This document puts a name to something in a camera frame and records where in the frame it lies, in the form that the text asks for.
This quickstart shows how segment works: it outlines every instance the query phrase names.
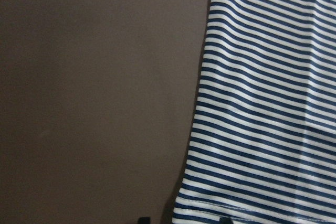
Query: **brown background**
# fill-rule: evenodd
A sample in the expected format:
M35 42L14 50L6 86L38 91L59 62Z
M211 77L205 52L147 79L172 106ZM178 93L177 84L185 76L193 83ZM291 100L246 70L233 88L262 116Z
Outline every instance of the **brown background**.
M169 223L208 0L0 0L0 221Z

